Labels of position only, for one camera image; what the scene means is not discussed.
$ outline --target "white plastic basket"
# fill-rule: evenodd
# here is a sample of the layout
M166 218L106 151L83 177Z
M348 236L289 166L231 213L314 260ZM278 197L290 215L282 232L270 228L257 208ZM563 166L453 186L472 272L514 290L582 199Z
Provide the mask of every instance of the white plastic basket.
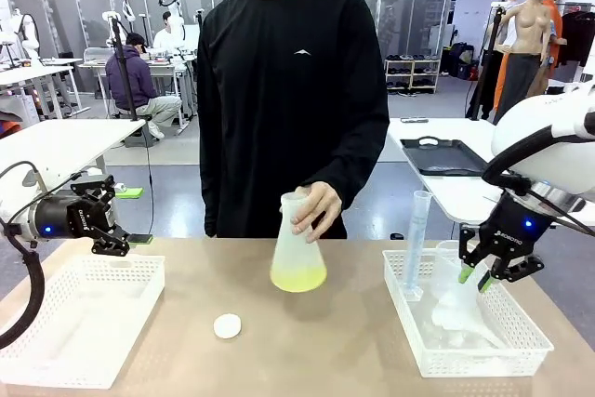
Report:
M457 259L457 251L446 256ZM419 280L429 280L436 249L424 249ZM422 377L530 377L543 363L553 345L501 285L493 284L478 298L484 314L506 340L508 349L429 349L402 290L404 250L387 250L384 279ZM484 263L476 268L483 275Z
M47 281L31 327L0 351L0 382L111 387L164 289L164 264L161 256L73 258Z

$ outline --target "conical flask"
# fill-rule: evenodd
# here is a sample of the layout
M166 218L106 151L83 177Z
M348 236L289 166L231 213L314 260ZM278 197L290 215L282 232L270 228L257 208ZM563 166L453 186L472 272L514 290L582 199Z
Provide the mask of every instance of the conical flask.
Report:
M288 192L281 196L283 219L272 258L272 283L285 292L308 292L326 279L326 266L318 244L306 242L311 227L302 234L293 234L291 218L306 203L307 196Z

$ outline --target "white round lid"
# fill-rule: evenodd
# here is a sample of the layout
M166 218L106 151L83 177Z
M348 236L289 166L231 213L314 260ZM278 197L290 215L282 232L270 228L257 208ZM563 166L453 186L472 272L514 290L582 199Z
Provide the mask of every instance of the white round lid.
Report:
M219 338L233 338L242 330L242 320L238 315L225 313L215 320L213 330Z

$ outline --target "yellow liquid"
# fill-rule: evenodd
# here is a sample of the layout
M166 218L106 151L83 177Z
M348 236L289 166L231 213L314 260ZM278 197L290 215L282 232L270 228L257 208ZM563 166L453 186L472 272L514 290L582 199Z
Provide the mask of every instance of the yellow liquid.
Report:
M271 281L281 290L291 293L308 292L319 287L326 279L326 267L280 271L271 269Z

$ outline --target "black tray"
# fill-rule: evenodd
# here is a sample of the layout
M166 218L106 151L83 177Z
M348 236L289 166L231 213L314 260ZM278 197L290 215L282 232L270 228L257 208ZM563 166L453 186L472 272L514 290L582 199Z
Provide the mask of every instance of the black tray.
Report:
M482 157L460 139L422 137L402 139L401 143L409 160L423 176L481 177L487 167Z

